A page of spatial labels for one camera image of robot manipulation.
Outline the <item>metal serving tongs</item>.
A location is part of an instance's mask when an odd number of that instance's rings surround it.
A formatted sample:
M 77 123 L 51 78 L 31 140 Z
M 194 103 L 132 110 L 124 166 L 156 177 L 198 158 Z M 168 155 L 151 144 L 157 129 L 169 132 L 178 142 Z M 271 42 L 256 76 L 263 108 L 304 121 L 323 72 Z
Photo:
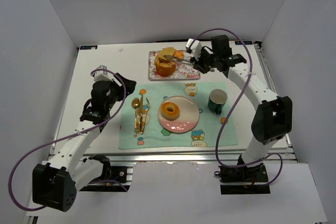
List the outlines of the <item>metal serving tongs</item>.
M 196 60 L 194 57 L 192 57 L 190 60 L 186 60 L 186 59 L 181 59 L 175 56 L 164 55 L 164 58 L 168 60 L 172 60 L 175 63 L 181 63 L 187 66 L 191 66 L 193 69 L 199 71 L 202 74 L 215 71 L 215 69 L 212 68 L 210 65 L 207 65 L 206 63 L 203 63 L 200 60 Z

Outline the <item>orange glazed donut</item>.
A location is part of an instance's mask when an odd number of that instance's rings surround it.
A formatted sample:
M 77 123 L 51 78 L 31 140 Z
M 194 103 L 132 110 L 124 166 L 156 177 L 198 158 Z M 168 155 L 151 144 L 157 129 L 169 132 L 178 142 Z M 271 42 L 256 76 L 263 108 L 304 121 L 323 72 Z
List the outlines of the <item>orange glazed donut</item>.
M 173 102 L 164 102 L 160 107 L 160 112 L 165 119 L 170 121 L 180 116 L 180 108 Z

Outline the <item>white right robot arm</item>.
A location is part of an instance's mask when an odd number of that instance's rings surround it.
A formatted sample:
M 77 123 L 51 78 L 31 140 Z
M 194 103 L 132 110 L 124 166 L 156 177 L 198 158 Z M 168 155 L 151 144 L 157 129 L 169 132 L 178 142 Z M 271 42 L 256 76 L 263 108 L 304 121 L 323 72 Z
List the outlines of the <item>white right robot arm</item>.
M 251 59 L 233 54 L 226 35 L 211 38 L 211 49 L 196 39 L 189 39 L 185 48 L 193 53 L 190 63 L 201 73 L 216 69 L 237 85 L 255 109 L 251 124 L 253 137 L 238 159 L 237 167 L 256 167 L 268 151 L 292 129 L 292 100 L 280 97 L 264 85 L 252 71 Z

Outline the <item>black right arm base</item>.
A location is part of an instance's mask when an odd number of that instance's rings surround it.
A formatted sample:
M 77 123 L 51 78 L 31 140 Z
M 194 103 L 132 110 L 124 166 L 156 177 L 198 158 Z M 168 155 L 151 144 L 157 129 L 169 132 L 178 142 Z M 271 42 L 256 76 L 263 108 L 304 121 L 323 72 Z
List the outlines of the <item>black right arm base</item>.
M 269 194 L 270 181 L 263 161 L 263 159 L 257 159 L 245 163 L 242 156 L 238 158 L 236 165 L 225 165 L 219 161 L 219 170 L 215 171 L 214 175 L 219 178 L 220 193 L 222 195 Z

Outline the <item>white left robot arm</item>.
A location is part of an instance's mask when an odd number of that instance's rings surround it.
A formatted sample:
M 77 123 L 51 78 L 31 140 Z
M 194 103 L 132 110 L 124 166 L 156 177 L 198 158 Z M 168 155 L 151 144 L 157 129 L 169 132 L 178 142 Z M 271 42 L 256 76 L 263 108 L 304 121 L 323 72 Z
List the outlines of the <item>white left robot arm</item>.
M 90 156 L 82 165 L 78 163 L 111 118 L 114 104 L 132 94 L 136 82 L 119 73 L 112 79 L 104 70 L 92 75 L 95 81 L 91 98 L 83 107 L 75 135 L 46 164 L 33 169 L 32 200 L 36 204 L 66 212 L 78 191 L 111 176 L 110 160 L 103 155 Z

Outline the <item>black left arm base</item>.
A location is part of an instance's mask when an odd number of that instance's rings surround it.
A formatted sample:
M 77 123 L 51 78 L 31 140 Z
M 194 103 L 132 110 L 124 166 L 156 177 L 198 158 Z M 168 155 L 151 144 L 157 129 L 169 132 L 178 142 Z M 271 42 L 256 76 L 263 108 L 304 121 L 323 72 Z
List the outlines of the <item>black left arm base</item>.
M 102 164 L 102 174 L 81 188 L 80 191 L 125 192 L 123 188 L 129 190 L 132 175 L 130 166 L 111 163 L 110 159 L 103 155 L 92 155 L 84 158 L 82 165 L 89 163 L 89 161 L 98 161 Z

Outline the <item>large sugared bread loaf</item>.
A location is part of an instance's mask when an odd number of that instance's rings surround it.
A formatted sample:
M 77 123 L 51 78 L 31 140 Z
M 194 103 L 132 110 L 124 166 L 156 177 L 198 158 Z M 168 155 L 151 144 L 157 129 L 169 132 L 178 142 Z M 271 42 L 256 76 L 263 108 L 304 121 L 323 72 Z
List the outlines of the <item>large sugared bread loaf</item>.
M 166 59 L 162 55 L 157 55 L 154 63 L 157 74 L 162 77 L 171 76 L 176 70 L 176 63 L 172 60 Z

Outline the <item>sliced herb bread piece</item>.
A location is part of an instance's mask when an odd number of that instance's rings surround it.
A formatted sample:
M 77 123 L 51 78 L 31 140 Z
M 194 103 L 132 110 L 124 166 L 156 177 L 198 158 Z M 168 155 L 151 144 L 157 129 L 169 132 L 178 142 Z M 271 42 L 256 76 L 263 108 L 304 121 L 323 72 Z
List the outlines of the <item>sliced herb bread piece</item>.
M 157 57 L 161 62 L 169 62 L 170 59 L 167 59 L 165 56 L 174 56 L 176 49 L 173 47 L 166 47 L 163 48 L 161 51 L 158 52 Z

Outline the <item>gold spoon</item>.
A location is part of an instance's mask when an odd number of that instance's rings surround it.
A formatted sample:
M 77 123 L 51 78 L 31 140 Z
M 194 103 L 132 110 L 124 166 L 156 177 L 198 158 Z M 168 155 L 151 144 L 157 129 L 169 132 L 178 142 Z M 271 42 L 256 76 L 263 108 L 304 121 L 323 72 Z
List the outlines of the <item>gold spoon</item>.
M 140 105 L 139 98 L 134 98 L 131 102 L 131 105 L 135 110 L 135 128 L 138 129 L 138 108 Z

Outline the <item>floral rectangular tray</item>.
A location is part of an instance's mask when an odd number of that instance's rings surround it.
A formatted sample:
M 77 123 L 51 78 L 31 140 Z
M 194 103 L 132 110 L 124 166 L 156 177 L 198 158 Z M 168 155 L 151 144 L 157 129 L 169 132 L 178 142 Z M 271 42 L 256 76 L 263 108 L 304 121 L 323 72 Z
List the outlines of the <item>floral rectangular tray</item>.
M 176 70 L 172 75 L 168 77 L 160 76 L 156 71 L 155 57 L 159 53 L 158 50 L 149 51 L 148 57 L 148 79 L 150 81 L 160 81 L 160 80 L 198 80 L 200 79 L 201 73 L 191 66 L 177 63 Z

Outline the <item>small round bun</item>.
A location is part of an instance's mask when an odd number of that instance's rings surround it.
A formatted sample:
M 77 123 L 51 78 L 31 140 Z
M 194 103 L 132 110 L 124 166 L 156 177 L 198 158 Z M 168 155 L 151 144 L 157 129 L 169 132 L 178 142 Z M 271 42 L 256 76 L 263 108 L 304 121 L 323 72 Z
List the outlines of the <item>small round bun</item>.
M 183 51 L 180 51 L 180 50 L 177 50 L 175 53 L 174 53 L 174 57 L 177 58 L 177 59 L 184 59 L 184 53 Z

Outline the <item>blue right corner label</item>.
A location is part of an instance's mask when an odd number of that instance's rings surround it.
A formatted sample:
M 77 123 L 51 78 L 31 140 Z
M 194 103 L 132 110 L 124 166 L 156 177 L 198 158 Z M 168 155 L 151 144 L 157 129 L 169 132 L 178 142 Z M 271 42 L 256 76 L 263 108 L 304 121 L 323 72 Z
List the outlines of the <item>blue right corner label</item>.
M 243 42 L 241 42 L 241 41 L 235 41 L 235 45 L 253 45 L 253 42 L 252 41 L 250 41 L 250 40 L 243 40 Z

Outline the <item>blue corner label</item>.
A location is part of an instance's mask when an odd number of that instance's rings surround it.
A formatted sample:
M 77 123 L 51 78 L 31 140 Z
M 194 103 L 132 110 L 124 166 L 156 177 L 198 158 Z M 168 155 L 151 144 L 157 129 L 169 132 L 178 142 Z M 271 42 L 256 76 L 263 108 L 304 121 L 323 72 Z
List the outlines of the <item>blue corner label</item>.
M 84 45 L 79 47 L 80 50 L 96 50 L 98 49 L 97 45 Z
M 243 42 L 241 42 L 241 41 L 235 41 L 235 45 L 253 45 L 253 42 L 252 41 L 250 41 L 250 40 L 243 40 Z

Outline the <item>dark green mug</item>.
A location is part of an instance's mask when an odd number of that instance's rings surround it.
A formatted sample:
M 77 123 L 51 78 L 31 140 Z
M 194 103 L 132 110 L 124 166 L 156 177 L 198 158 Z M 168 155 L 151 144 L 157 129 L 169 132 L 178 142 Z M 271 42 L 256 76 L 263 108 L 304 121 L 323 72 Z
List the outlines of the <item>dark green mug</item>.
M 208 108 L 216 115 L 221 115 L 222 109 L 228 99 L 227 93 L 221 89 L 214 89 L 210 92 L 208 97 Z

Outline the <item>gold knife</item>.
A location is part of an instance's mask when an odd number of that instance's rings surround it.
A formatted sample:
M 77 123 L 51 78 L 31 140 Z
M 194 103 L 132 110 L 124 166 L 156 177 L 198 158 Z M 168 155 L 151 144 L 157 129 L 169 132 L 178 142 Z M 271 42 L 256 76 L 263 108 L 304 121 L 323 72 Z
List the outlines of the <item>gold knife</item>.
M 140 123 L 139 123 L 139 128 L 140 128 L 140 133 L 143 134 L 143 123 L 144 123 L 144 119 L 143 119 L 143 95 L 141 95 L 141 99 L 140 99 L 140 107 L 139 107 L 139 115 L 140 115 Z

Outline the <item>blue left corner label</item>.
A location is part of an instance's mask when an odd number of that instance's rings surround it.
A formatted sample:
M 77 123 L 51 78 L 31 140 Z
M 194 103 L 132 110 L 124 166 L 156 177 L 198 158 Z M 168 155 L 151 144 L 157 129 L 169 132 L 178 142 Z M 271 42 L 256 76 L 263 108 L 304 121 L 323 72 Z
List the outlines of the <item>blue left corner label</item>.
M 80 50 L 96 50 L 98 49 L 97 45 L 84 45 L 79 47 Z

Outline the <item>pink white ceramic plate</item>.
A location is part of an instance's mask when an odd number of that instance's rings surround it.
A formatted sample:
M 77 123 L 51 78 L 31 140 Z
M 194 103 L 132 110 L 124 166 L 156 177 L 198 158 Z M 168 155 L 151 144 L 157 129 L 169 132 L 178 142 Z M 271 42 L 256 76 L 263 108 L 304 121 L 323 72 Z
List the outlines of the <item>pink white ceramic plate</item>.
M 170 121 L 161 115 L 160 107 L 164 102 L 173 102 L 180 108 L 180 116 L 176 120 Z M 192 99 L 182 95 L 174 95 L 159 105 L 157 119 L 164 129 L 172 133 L 185 133 L 196 127 L 199 121 L 199 109 Z

